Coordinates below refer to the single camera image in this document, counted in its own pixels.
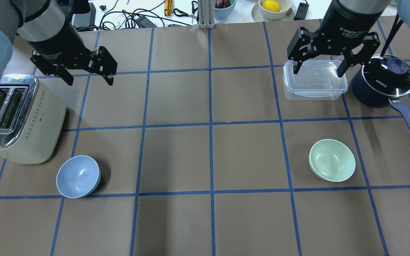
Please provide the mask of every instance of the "green bowl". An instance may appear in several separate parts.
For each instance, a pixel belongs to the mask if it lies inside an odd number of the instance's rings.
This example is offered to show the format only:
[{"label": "green bowl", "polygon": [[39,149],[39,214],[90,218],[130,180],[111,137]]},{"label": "green bowl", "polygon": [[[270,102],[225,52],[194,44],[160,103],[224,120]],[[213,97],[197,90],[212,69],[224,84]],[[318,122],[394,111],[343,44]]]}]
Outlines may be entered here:
[{"label": "green bowl", "polygon": [[355,157],[342,142],[323,139],[309,151],[309,166],[322,180],[341,182],[355,172]]}]

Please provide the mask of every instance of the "toaster top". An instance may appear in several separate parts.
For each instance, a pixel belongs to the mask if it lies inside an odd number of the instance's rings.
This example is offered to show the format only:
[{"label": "toaster top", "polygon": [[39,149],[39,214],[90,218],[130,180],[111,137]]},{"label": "toaster top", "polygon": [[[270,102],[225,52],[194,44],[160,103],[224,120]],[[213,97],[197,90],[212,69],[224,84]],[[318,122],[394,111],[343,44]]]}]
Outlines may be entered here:
[{"label": "toaster top", "polygon": [[10,74],[0,80],[0,149],[13,145],[20,137],[39,80],[33,75]]}]

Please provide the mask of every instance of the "plate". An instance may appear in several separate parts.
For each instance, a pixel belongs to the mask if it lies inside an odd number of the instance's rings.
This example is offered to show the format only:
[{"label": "plate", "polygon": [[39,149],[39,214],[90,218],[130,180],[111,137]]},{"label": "plate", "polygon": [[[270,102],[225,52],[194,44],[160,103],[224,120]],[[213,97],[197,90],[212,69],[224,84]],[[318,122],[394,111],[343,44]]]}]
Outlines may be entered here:
[{"label": "plate", "polygon": [[[259,11],[259,3],[255,4],[254,7],[252,7],[251,16],[254,22],[272,21],[262,16],[262,13]],[[289,8],[286,16],[284,16],[283,18],[280,18],[277,21],[293,21],[293,18],[294,18],[293,10],[292,8]]]}]

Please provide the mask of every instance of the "power adapter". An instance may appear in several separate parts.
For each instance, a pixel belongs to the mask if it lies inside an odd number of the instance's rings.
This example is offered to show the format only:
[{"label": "power adapter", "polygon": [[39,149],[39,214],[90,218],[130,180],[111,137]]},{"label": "power adapter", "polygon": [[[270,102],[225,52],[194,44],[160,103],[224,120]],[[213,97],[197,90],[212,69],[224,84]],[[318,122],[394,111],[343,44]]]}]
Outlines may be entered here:
[{"label": "power adapter", "polygon": [[306,18],[306,13],[308,13],[309,4],[300,3],[298,9],[296,10],[294,21],[304,20]]}]

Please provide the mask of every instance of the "screwdriver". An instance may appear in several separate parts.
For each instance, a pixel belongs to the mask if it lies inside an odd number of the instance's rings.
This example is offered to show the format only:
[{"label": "screwdriver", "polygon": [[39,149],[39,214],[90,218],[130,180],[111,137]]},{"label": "screwdriver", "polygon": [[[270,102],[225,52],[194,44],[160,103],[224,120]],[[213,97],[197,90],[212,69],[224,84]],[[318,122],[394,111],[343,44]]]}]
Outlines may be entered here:
[{"label": "screwdriver", "polygon": [[174,0],[165,0],[164,15],[166,17],[170,16],[172,13],[172,5]]}]

